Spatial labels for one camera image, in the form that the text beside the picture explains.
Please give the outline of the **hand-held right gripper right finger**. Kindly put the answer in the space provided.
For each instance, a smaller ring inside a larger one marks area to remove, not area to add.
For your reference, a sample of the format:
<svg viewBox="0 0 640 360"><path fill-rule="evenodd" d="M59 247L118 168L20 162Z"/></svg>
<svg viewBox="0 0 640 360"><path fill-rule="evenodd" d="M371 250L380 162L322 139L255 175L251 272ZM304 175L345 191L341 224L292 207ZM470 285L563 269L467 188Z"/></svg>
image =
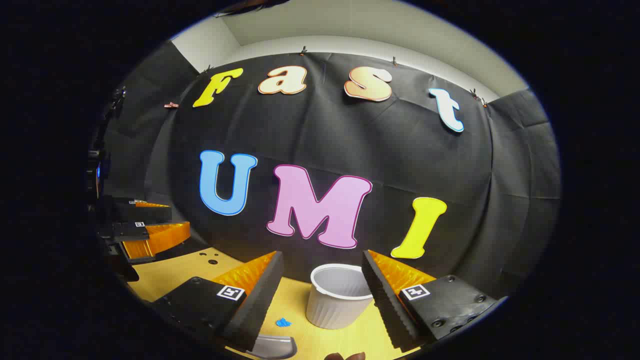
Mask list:
<svg viewBox="0 0 640 360"><path fill-rule="evenodd" d="M391 344L404 352L453 338L499 305L459 276L435 278L373 250L363 251L361 271Z"/></svg>

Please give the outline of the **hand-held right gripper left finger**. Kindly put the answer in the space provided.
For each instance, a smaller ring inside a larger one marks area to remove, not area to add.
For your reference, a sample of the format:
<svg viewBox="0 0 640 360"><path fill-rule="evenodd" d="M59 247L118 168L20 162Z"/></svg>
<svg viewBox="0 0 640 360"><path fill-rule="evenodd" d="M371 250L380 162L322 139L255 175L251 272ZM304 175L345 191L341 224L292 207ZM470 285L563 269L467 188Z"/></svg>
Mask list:
<svg viewBox="0 0 640 360"><path fill-rule="evenodd" d="M283 253L272 251L213 279L192 276L150 307L199 342L251 351L283 273Z"/></svg>

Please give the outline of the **grey plastic dustpan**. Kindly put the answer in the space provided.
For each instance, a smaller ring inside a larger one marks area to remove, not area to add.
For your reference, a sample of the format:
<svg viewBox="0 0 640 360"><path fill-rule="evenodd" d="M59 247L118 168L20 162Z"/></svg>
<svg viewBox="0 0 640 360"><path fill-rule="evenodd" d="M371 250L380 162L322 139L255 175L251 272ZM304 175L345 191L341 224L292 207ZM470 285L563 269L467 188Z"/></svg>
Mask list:
<svg viewBox="0 0 640 360"><path fill-rule="evenodd" d="M260 334L251 350L245 353L261 360L286 360L295 356L298 346L294 337Z"/></svg>

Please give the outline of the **white ribbed garbage bin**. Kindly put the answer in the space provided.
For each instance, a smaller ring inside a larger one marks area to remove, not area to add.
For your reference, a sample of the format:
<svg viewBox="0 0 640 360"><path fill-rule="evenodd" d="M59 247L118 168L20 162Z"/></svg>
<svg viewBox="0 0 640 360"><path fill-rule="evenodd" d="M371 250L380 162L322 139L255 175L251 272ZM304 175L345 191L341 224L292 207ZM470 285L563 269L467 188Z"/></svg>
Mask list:
<svg viewBox="0 0 640 360"><path fill-rule="evenodd" d="M354 323L372 303L373 295L360 266L329 263L310 273L306 319L325 330Z"/></svg>

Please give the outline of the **wooden desktop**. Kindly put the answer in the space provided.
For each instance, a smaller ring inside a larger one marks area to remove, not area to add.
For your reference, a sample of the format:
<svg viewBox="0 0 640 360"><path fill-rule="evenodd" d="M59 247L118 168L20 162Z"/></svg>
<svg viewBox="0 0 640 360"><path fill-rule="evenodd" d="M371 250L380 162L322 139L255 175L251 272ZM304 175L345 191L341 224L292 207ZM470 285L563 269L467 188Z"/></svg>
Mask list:
<svg viewBox="0 0 640 360"><path fill-rule="evenodd" d="M134 266L139 280L131 282L133 290L147 301L155 301L192 277L206 280L230 271L242 262L215 248L205 248L172 259L157 260ZM371 303L358 319L342 329L324 329L311 324L306 308L311 284L281 278L265 316L261 333L275 337L293 337L297 354L290 360L324 360L328 354L344 358L365 353L365 360L395 360L409 353L394 348L378 308ZM286 318L292 323L278 327L275 322Z"/></svg>

